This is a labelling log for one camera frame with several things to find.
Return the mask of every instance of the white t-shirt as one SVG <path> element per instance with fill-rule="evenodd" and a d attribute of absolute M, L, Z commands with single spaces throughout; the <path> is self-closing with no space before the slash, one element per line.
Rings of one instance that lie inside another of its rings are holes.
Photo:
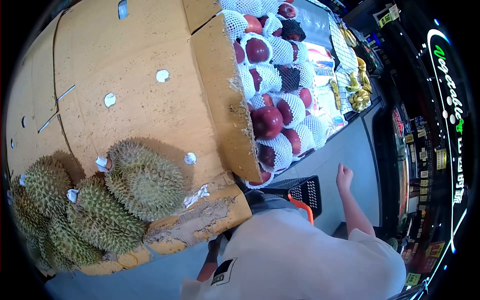
<path fill-rule="evenodd" d="M 384 241 L 358 229 L 333 238 L 298 212 L 275 209 L 239 226 L 218 269 L 205 282 L 186 280 L 180 299 L 385 300 L 405 278 Z"/>

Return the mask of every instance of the paper tag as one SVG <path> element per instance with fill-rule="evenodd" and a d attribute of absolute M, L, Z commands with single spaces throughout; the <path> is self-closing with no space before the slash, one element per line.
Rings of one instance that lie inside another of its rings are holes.
<path fill-rule="evenodd" d="M 98 170 L 100 172 L 107 172 L 108 169 L 105 167 L 107 165 L 108 159 L 106 159 L 103 156 L 97 156 L 96 157 L 96 166 L 98 167 Z"/>
<path fill-rule="evenodd" d="M 19 183 L 20 185 L 25 186 L 25 174 L 20 175 Z"/>
<path fill-rule="evenodd" d="M 67 198 L 68 200 L 72 201 L 73 203 L 75 203 L 75 201 L 77 201 L 77 194 L 78 194 L 78 190 L 68 190 L 67 191 Z"/>
<path fill-rule="evenodd" d="M 197 192 L 197 194 L 191 196 L 191 197 L 188 197 L 188 198 L 185 198 L 185 200 L 183 200 L 183 205 L 185 205 L 185 208 L 189 208 L 192 204 L 194 204 L 195 202 L 198 201 L 198 198 L 202 198 L 202 197 L 206 197 L 206 196 L 210 196 L 210 193 L 207 191 L 207 184 L 204 184 Z"/>
<path fill-rule="evenodd" d="M 197 156 L 195 153 L 189 152 L 187 155 L 185 155 L 183 160 L 185 160 L 187 165 L 195 165 L 197 163 Z"/>

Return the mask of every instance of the red apple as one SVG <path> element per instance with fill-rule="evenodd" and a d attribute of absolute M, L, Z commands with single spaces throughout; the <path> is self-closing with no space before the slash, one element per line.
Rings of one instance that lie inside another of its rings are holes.
<path fill-rule="evenodd" d="M 267 45 L 257 38 L 251 38 L 247 41 L 245 51 L 247 52 L 248 61 L 250 63 L 266 61 L 270 56 L 270 51 L 268 50 Z"/>
<path fill-rule="evenodd" d="M 248 22 L 247 28 L 245 28 L 245 33 L 255 32 L 256 34 L 262 34 L 262 25 L 256 17 L 251 14 L 244 14 L 243 17 Z"/>
<path fill-rule="evenodd" d="M 291 44 L 292 44 L 292 48 L 293 48 L 293 61 L 296 61 L 297 56 L 299 54 L 299 47 L 295 43 L 291 43 Z"/>
<path fill-rule="evenodd" d="M 278 14 L 285 19 L 295 18 L 295 10 L 291 5 L 285 3 L 278 7 Z"/>
<path fill-rule="evenodd" d="M 297 155 L 300 153 L 301 150 L 301 142 L 298 133 L 293 129 L 282 129 L 282 133 L 292 144 L 292 154 Z"/>
<path fill-rule="evenodd" d="M 275 165 L 275 150 L 270 146 L 260 144 L 258 149 L 258 159 L 266 166 L 271 168 Z"/>
<path fill-rule="evenodd" d="M 258 18 L 258 21 L 260 22 L 260 24 L 262 25 L 262 27 L 265 27 L 265 22 L 267 22 L 268 20 L 268 17 L 267 16 L 263 16 L 261 18 Z"/>
<path fill-rule="evenodd" d="M 250 69 L 250 74 L 252 74 L 253 77 L 253 85 L 255 86 L 255 91 L 258 92 L 260 90 L 260 83 L 262 82 L 262 78 L 257 72 L 257 69 Z"/>
<path fill-rule="evenodd" d="M 253 134 L 257 139 L 271 140 L 282 131 L 282 114 L 275 107 L 259 108 L 252 112 L 251 117 Z"/>
<path fill-rule="evenodd" d="M 310 107 L 310 105 L 312 105 L 312 95 L 310 94 L 310 91 L 308 90 L 308 88 L 301 89 L 299 93 L 299 97 L 303 101 L 305 108 L 308 108 Z"/>
<path fill-rule="evenodd" d="M 235 57 L 237 58 L 237 63 L 243 62 L 245 60 L 245 52 L 237 41 L 233 42 L 233 48 L 235 49 Z"/>
<path fill-rule="evenodd" d="M 263 94 L 262 98 L 264 100 L 265 106 L 273 106 L 273 100 L 272 100 L 272 97 L 270 97 L 269 94 Z"/>
<path fill-rule="evenodd" d="M 275 30 L 273 33 L 272 33 L 273 36 L 281 36 L 282 35 L 282 28 L 279 28 L 277 30 Z"/>
<path fill-rule="evenodd" d="M 272 173 L 265 171 L 264 168 L 262 168 L 262 166 L 259 166 L 259 167 L 260 167 L 262 182 L 249 181 L 250 185 L 261 185 L 261 184 L 269 181 L 270 177 L 272 177 Z"/>
<path fill-rule="evenodd" d="M 280 113 L 282 114 L 282 118 L 283 118 L 283 123 L 285 125 L 289 125 L 290 123 L 292 123 L 293 121 L 293 114 L 292 114 L 292 110 L 290 109 L 290 105 L 288 105 L 288 103 L 285 101 L 285 100 L 280 100 L 277 104 L 276 104 L 276 108 L 280 111 Z"/>

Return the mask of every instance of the person's arm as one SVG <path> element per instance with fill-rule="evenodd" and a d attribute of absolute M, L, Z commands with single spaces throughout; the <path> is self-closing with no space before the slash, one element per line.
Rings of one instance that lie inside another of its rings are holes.
<path fill-rule="evenodd" d="M 338 192 L 342 199 L 345 221 L 347 223 L 347 232 L 350 234 L 353 229 L 357 228 L 368 235 L 375 236 L 372 224 L 350 193 L 352 178 L 353 171 L 342 164 L 338 164 L 336 186 L 338 187 Z"/>
<path fill-rule="evenodd" d="M 211 240 L 208 242 L 208 254 L 205 258 L 204 265 L 198 273 L 197 281 L 204 282 L 210 278 L 210 276 L 215 272 L 218 268 L 218 250 L 220 249 L 220 245 L 217 240 Z"/>

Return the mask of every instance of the person's hand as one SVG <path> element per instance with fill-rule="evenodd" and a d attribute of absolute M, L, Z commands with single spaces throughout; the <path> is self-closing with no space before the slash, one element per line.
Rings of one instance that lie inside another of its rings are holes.
<path fill-rule="evenodd" d="M 350 191 L 353 171 L 342 164 L 338 164 L 338 173 L 336 174 L 336 186 L 340 193 Z"/>

